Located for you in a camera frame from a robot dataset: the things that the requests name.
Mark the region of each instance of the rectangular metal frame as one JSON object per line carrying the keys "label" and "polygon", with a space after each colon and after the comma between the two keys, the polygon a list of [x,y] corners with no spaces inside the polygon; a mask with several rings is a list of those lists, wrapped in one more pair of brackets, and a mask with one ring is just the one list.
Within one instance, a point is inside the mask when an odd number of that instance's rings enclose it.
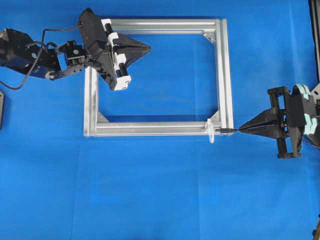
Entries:
{"label": "rectangular metal frame", "polygon": [[112,19],[115,32],[124,34],[199,34],[215,44],[218,111],[204,121],[109,122],[99,112],[97,71],[85,70],[85,136],[220,135],[220,128],[234,127],[226,19]]}

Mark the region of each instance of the blue surface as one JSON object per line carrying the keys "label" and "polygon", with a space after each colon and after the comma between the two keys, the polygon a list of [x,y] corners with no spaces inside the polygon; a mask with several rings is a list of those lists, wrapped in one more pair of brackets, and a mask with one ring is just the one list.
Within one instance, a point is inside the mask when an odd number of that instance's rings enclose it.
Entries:
{"label": "blue surface", "polygon": [[[73,26],[87,7],[101,16],[227,18],[236,127],[269,107],[268,88],[317,83],[306,0],[4,1],[0,28],[38,40],[43,28]],[[157,39],[138,38],[153,52],[128,69],[128,91],[101,84],[104,114],[200,120],[214,111],[205,39],[167,36],[174,45],[161,51]],[[46,39],[81,41],[78,31]],[[1,69],[12,85],[22,78]],[[83,74],[0,89],[1,240],[312,238],[320,163],[309,145],[303,157],[279,160],[274,140],[241,134],[213,145],[206,136],[85,138]]]}

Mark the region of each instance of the cable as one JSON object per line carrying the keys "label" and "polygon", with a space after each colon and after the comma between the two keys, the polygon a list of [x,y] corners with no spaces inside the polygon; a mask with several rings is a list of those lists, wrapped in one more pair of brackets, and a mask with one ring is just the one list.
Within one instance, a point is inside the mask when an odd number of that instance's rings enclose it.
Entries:
{"label": "cable", "polygon": [[220,129],[216,129],[216,131],[222,133],[222,134],[231,134],[231,133],[235,133],[237,131],[239,131],[239,129],[235,129],[235,128],[220,128]]}
{"label": "cable", "polygon": [[37,45],[37,44],[41,44],[40,41],[33,41],[31,43],[28,43],[27,45],[25,45],[26,48],[30,48],[31,46]]}
{"label": "cable", "polygon": [[312,142],[309,142],[309,141],[306,141],[306,140],[302,140],[302,142],[306,143],[306,144],[310,144],[312,146],[314,146],[315,148],[319,149],[320,150],[320,146],[317,146],[315,144],[313,144]]}
{"label": "cable", "polygon": [[46,54],[48,54],[48,50],[49,50],[49,46],[52,46],[53,48],[57,48],[58,45],[55,44],[54,42],[48,42],[45,46],[44,46],[44,51]]}
{"label": "cable", "polygon": [[41,42],[34,42],[35,44],[36,43],[41,43],[41,47],[40,47],[40,49],[38,51],[36,59],[34,60],[31,68],[28,71],[28,73],[25,75],[22,83],[18,87],[9,86],[9,85],[5,84],[3,81],[0,81],[0,84],[2,84],[3,86],[5,86],[6,88],[11,89],[11,90],[19,90],[19,89],[21,89],[25,85],[29,75],[32,73],[32,71],[34,70],[36,64],[38,63],[38,61],[40,59],[40,55],[41,55],[41,53],[43,51],[43,48],[45,46],[45,34],[46,34],[46,32],[67,32],[67,31],[71,31],[71,30],[74,30],[74,29],[77,29],[77,28],[80,28],[80,27],[82,27],[82,25],[77,25],[77,26],[73,26],[73,27],[69,27],[69,28],[62,28],[62,29],[50,29],[50,28],[44,29],[42,31]]}

